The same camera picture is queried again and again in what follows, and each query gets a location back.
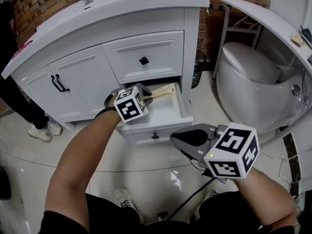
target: person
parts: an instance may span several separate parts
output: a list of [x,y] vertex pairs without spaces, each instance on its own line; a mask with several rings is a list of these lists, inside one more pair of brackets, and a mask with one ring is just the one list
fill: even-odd
[[[109,107],[113,107],[112,98]],[[245,179],[234,180],[239,191],[207,194],[200,218],[192,224],[163,221],[151,225],[144,219],[125,188],[116,190],[116,204],[86,194],[105,147],[120,121],[114,110],[103,112],[68,144],[51,177],[41,234],[177,232],[293,234],[296,208],[279,184],[252,168]]]
[[[9,1],[0,4],[0,32],[2,34],[2,53],[0,73],[18,50],[10,22],[14,18],[12,4]],[[4,79],[0,75],[0,98],[15,112],[31,123],[27,130],[29,136],[49,142],[52,135],[61,135],[63,128],[54,120],[45,116],[44,111],[34,101],[25,99],[12,77]]]

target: closed drawer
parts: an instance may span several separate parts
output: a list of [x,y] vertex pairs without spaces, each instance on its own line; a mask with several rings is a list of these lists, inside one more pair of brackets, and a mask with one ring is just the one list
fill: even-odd
[[123,38],[103,44],[120,84],[182,75],[183,31]]
[[[151,90],[162,85],[150,86]],[[169,140],[176,130],[190,126],[193,116],[186,116],[179,84],[175,83],[176,96],[155,99],[148,106],[149,113],[141,118],[121,122],[116,130],[131,143],[156,142]]]

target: cabinet leg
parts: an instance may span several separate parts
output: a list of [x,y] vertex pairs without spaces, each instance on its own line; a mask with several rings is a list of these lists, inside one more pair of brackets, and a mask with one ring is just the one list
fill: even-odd
[[59,124],[62,125],[64,128],[66,128],[69,131],[74,131],[76,126],[73,123],[70,122],[61,122],[59,121]]

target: brick wall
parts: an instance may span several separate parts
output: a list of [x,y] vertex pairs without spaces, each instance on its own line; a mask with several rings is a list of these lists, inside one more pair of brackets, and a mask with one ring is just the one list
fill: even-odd
[[[58,11],[75,3],[77,0],[9,0],[13,4],[16,16],[16,41],[18,46],[24,44],[35,32],[36,27],[50,18]],[[270,0],[245,0],[265,8],[269,8]],[[215,60],[221,38],[224,5],[218,0],[211,0],[209,9],[210,16],[205,10],[200,11],[200,24],[198,33],[199,50],[203,51],[207,58]],[[244,15],[236,10],[231,10],[230,24],[240,20]],[[230,33],[229,39],[249,44],[252,36],[242,33]],[[0,115],[6,111],[7,106],[0,100]]]

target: black door handle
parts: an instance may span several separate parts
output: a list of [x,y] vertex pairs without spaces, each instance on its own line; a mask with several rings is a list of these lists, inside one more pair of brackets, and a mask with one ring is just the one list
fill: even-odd
[[57,82],[58,82],[58,84],[60,85],[60,87],[63,89],[63,91],[62,92],[69,92],[70,91],[70,89],[68,88],[68,89],[66,89],[66,88],[64,88],[64,86],[62,85],[62,83],[59,81],[59,75],[58,74],[56,74],[55,75],[56,77],[57,77]]
[[142,65],[145,65],[147,63],[149,63],[150,61],[146,58],[146,57],[142,57],[139,62],[141,62]]
[[53,83],[53,85],[60,91],[60,92],[63,92],[61,89],[59,89],[59,87],[55,84],[55,82],[54,82],[54,76],[51,76],[51,78],[52,78],[52,83]]
[[152,139],[159,139],[159,136],[157,135],[157,133],[153,133],[153,136],[151,138]]

